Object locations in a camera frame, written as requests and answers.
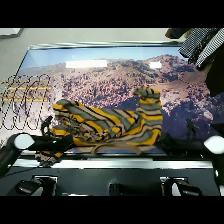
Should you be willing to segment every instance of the white wall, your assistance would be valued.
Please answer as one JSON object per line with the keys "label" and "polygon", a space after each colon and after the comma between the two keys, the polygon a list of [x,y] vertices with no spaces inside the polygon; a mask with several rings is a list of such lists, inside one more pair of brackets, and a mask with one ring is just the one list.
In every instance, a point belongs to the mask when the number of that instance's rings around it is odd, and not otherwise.
{"label": "white wall", "polygon": [[21,28],[0,28],[0,35],[17,34]]}

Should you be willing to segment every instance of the yellow and black striped fabric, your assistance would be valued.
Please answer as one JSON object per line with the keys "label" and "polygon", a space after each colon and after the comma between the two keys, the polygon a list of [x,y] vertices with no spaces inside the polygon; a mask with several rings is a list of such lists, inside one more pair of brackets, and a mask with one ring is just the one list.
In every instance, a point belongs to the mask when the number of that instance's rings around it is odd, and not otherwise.
{"label": "yellow and black striped fabric", "polygon": [[162,130],[160,92],[143,86],[135,89],[133,95],[140,96],[135,111],[99,109],[59,100],[53,106],[58,125],[52,132],[59,137],[72,134],[77,147],[152,146]]}

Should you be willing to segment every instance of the sky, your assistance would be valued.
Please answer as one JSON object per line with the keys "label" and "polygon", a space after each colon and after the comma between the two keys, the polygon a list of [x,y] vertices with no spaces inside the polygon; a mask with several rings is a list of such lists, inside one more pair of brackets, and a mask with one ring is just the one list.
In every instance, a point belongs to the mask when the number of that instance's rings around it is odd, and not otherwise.
{"label": "sky", "polygon": [[170,54],[184,59],[179,47],[101,47],[29,50],[20,69],[42,67],[73,60],[134,59],[145,60]]}

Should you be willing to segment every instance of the wire rack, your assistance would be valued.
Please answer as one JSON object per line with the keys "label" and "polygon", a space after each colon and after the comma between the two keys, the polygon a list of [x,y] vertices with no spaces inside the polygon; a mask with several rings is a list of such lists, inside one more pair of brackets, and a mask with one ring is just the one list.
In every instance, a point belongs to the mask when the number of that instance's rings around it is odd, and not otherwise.
{"label": "wire rack", "polygon": [[49,90],[50,77],[46,74],[31,77],[15,75],[1,81],[0,129],[22,131],[28,127],[30,130],[37,130],[43,105],[49,102]]}

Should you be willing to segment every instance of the white floor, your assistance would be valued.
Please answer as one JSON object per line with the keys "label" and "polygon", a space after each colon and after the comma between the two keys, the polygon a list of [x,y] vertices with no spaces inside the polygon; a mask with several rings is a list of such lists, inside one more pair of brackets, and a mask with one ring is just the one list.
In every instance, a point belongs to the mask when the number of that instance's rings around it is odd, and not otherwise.
{"label": "white floor", "polygon": [[20,37],[0,39],[0,80],[16,74],[31,44],[100,41],[169,41],[168,28],[26,28]]}

